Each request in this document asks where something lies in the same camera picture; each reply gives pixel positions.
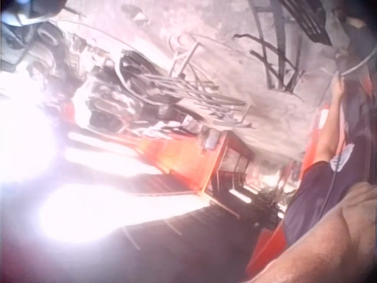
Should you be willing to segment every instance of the hand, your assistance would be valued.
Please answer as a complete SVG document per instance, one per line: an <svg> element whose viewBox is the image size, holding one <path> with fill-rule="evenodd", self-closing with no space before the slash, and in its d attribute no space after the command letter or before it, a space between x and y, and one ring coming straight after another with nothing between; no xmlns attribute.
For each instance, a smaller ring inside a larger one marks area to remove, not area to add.
<svg viewBox="0 0 377 283"><path fill-rule="evenodd" d="M345 92L344 77L341 77L339 72L336 72L332 80L332 97L341 100Z"/></svg>

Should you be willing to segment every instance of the wheel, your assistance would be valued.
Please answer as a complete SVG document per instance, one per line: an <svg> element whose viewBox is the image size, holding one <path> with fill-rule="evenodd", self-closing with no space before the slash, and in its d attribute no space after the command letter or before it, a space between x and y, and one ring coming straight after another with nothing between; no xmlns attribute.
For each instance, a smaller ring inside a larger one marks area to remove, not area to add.
<svg viewBox="0 0 377 283"><path fill-rule="evenodd" d="M43 23L38 28L37 33L44 43L54 47L58 46L64 39L61 30L49 22Z"/></svg>

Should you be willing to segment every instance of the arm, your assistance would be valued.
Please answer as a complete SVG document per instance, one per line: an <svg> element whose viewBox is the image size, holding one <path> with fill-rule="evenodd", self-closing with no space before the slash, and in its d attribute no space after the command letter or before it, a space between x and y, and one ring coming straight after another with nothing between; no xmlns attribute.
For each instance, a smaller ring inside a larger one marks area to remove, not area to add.
<svg viewBox="0 0 377 283"><path fill-rule="evenodd" d="M340 110L342 97L344 95L344 80L336 74L332 85L332 102L329 114L320 134L314 162L329 162L336 154L340 135Z"/></svg>
<svg viewBox="0 0 377 283"><path fill-rule="evenodd" d="M355 185L310 232L252 283L362 282L373 267L377 187Z"/></svg>

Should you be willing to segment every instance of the person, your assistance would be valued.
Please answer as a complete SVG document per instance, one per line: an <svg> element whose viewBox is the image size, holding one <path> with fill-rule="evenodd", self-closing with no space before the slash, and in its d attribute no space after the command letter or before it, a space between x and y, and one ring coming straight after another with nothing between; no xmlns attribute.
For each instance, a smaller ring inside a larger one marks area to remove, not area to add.
<svg viewBox="0 0 377 283"><path fill-rule="evenodd" d="M252 282L360 282L359 276L373 267L376 117L362 110L373 107L348 87L352 83L334 76L314 162L283 220L288 249ZM337 155L342 109L346 124L352 126Z"/></svg>

